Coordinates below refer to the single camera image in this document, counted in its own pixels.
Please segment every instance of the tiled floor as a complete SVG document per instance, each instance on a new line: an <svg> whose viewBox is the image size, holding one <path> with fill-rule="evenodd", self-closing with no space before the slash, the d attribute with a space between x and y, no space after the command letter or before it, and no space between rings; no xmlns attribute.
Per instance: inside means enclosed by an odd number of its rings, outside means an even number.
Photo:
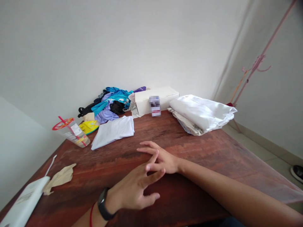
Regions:
<svg viewBox="0 0 303 227"><path fill-rule="evenodd" d="M257 155L260 159L270 165L273 169L279 172L281 175L286 177L290 182L297 185L299 188L303 190L303 184L297 181L291 174L290 174L290 167L291 165L280 159L279 157L275 156L265 148L261 147L256 142L252 141L251 139L247 138L241 133L238 133L235 129L233 129L229 125L225 125L222 128L227 134L233 137L236 141L246 147L248 150L253 152ZM289 205L293 209L297 210L301 214L303 214L303 203L296 203Z"/></svg>

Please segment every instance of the human arm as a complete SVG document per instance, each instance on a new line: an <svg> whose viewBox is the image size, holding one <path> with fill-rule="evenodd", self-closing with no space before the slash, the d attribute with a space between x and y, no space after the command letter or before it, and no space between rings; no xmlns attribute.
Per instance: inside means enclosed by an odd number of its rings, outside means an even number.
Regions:
<svg viewBox="0 0 303 227"><path fill-rule="evenodd" d="M159 193L144 196L143 191L150 184L155 183L164 174L165 169L160 169L156 173L147 176L146 165L152 164L156 161L158 152L154 153L151 159L137 168L133 169L125 178L118 182L114 187L108 190L105 200L105 207L110 214L116 213L119 209L143 209L151 206L160 198ZM74 225L73 227L90 226L90 212L89 209ZM103 227L107 223L103 219L98 209L96 202L92 210L92 226Z"/></svg>
<svg viewBox="0 0 303 227"><path fill-rule="evenodd" d="M140 143L148 147L137 149L158 153L159 163L146 166L149 171L165 168L166 173L179 173L212 196L246 227L303 226L303 216L278 200L236 180L185 159L173 156L151 141Z"/></svg>

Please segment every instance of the black shoe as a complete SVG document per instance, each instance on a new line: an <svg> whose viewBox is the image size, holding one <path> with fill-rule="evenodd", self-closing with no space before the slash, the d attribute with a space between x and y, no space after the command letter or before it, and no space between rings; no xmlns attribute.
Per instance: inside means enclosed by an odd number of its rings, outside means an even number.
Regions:
<svg viewBox="0 0 303 227"><path fill-rule="evenodd" d="M293 166L290 169L290 173L293 175L294 178L303 183L303 167Z"/></svg>

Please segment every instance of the red cup lid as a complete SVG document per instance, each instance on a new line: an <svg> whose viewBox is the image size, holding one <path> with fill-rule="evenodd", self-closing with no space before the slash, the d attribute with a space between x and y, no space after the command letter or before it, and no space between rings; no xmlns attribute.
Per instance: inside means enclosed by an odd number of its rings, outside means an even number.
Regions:
<svg viewBox="0 0 303 227"><path fill-rule="evenodd" d="M72 121L74 121L75 119L74 118L68 118L68 119L65 119L64 122L63 121L60 121L58 124L56 124L52 129L53 130L58 130L58 129L62 129L66 126L68 126Z"/></svg>

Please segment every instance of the white wall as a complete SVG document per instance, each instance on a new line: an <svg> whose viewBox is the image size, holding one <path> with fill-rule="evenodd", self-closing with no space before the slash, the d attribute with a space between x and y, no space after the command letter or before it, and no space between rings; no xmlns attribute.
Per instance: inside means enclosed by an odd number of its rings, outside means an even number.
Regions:
<svg viewBox="0 0 303 227"><path fill-rule="evenodd" d="M212 99L249 0L0 3L0 94L50 129L107 86Z"/></svg>
<svg viewBox="0 0 303 227"><path fill-rule="evenodd" d="M46 130L0 96L0 210L10 201L62 138Z"/></svg>
<svg viewBox="0 0 303 227"><path fill-rule="evenodd" d="M292 1L256 1L216 100L227 103ZM303 3L298 1L238 101L235 120L303 158Z"/></svg>

